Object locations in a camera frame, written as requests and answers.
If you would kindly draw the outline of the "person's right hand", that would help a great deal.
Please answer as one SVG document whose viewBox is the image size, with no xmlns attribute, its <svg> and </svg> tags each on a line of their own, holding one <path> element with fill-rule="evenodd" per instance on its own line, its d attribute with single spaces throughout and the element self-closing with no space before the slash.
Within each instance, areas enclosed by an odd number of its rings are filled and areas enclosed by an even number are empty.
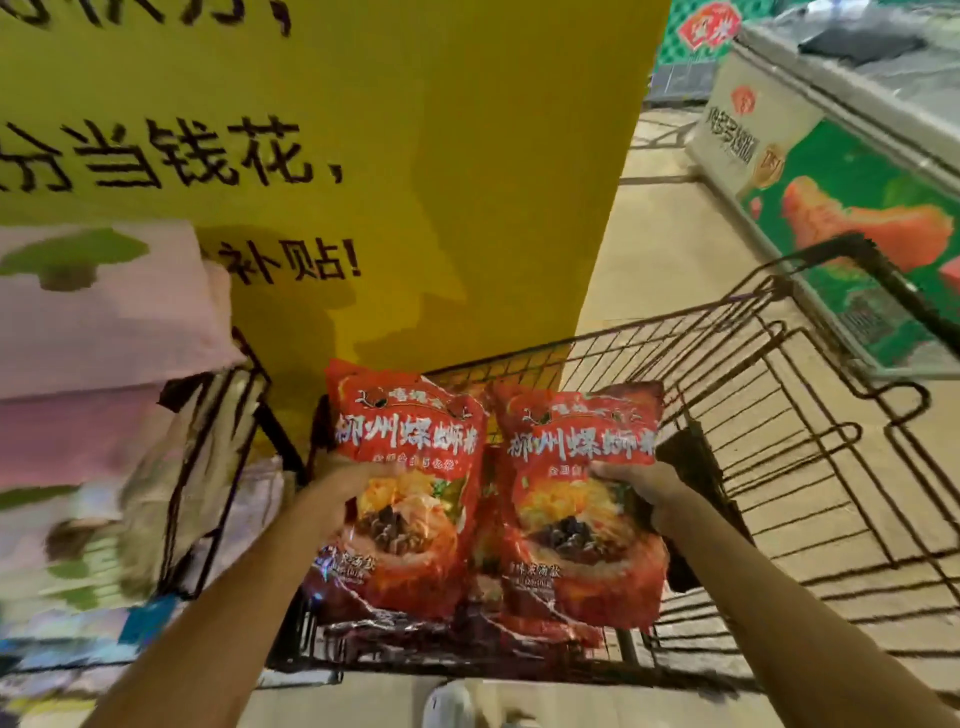
<svg viewBox="0 0 960 728">
<path fill-rule="evenodd" d="M 693 534 L 724 525 L 711 504 L 666 463 L 650 464 L 644 484 L 627 484 L 652 509 L 654 530 L 679 545 L 692 542 Z"/>
</svg>

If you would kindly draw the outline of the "person's left hand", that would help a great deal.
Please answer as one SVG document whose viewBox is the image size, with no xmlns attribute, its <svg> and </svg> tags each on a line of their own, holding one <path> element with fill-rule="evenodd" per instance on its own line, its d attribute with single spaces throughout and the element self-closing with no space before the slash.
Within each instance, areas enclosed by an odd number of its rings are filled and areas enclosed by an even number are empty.
<svg viewBox="0 0 960 728">
<path fill-rule="evenodd" d="M 333 453 L 322 461 L 318 478 L 298 494 L 296 505 L 323 545 L 345 524 L 348 503 L 359 498 L 371 480 L 396 479 L 404 472 L 397 462 L 355 462 Z"/>
</svg>

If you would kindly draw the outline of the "red noodle packet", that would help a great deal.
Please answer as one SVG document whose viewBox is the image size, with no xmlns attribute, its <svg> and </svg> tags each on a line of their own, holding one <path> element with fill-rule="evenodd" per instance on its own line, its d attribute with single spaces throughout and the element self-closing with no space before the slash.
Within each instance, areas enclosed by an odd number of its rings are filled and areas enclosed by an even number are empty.
<svg viewBox="0 0 960 728">
<path fill-rule="evenodd" d="M 488 412 L 419 373 L 334 359 L 330 450 L 402 468 L 374 476 L 318 552 L 302 590 L 321 625 L 444 621 L 465 592 Z"/>
<path fill-rule="evenodd" d="M 664 385 L 584 393 L 498 381 L 487 391 L 502 440 L 494 483 L 504 611 L 515 620 L 647 632 L 661 612 L 666 543 L 633 487 L 591 467 L 654 463 Z"/>
</svg>

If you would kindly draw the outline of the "person's left forearm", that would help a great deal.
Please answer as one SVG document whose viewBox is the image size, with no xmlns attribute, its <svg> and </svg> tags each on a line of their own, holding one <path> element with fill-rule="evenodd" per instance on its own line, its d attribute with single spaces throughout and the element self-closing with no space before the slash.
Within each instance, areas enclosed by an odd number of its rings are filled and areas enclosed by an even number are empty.
<svg viewBox="0 0 960 728">
<path fill-rule="evenodd" d="M 350 494 L 302 491 L 139 656 L 80 728 L 236 728 Z"/>
</svg>

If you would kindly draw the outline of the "person's right forearm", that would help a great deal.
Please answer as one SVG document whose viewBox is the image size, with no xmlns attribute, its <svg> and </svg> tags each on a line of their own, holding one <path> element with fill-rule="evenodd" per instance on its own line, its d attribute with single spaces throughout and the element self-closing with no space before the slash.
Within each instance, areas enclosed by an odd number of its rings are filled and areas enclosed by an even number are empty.
<svg viewBox="0 0 960 728">
<path fill-rule="evenodd" d="M 708 592 L 786 728 L 960 728 L 960 718 L 744 539 L 682 491 L 653 523 Z"/>
</svg>

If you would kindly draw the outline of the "pile of red noodle packets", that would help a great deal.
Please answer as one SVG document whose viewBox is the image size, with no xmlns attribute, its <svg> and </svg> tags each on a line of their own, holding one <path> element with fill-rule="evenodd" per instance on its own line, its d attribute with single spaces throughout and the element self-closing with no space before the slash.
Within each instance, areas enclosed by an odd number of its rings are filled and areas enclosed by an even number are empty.
<svg viewBox="0 0 960 728">
<path fill-rule="evenodd" d="M 604 645 L 600 628 L 505 611 L 501 584 L 497 449 L 471 486 L 422 478 L 400 492 L 371 480 L 301 587 L 325 652 L 376 652 L 460 661 L 559 660 Z"/>
</svg>

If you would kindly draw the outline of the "person's white shoe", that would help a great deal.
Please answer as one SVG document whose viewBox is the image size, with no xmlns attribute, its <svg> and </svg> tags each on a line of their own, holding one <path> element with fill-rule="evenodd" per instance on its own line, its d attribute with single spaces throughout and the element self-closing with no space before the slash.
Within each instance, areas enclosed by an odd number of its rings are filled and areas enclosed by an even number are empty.
<svg viewBox="0 0 960 728">
<path fill-rule="evenodd" d="M 434 687 L 426 697 L 419 728 L 476 728 L 477 710 L 464 681 Z"/>
</svg>

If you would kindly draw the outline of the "stack of pink packaged goods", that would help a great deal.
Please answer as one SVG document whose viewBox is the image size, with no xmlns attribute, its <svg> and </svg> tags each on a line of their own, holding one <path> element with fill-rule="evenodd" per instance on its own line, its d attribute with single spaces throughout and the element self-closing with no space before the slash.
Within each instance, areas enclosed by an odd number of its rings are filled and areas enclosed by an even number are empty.
<svg viewBox="0 0 960 728">
<path fill-rule="evenodd" d="M 195 601 L 153 594 L 231 294 L 187 221 L 0 226 L 0 678 L 124 667 Z"/>
</svg>

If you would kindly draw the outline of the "yellow sign board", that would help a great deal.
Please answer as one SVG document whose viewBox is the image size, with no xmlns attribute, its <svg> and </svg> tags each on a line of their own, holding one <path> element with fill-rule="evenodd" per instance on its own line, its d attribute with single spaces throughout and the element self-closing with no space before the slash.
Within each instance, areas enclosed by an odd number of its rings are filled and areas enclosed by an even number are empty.
<svg viewBox="0 0 960 728">
<path fill-rule="evenodd" d="M 573 334 L 670 0 L 0 0 L 0 224 L 177 219 L 304 452 L 330 358 Z"/>
</svg>

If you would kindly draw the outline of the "chest freezer with green picture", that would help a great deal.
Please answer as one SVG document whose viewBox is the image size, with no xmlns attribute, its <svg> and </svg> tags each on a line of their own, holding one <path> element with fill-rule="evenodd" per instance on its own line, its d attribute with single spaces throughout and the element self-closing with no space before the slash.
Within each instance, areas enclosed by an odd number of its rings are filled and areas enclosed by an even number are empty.
<svg viewBox="0 0 960 728">
<path fill-rule="evenodd" d="M 687 148 L 772 257 L 865 237 L 960 333 L 960 0 L 744 22 Z"/>
</svg>

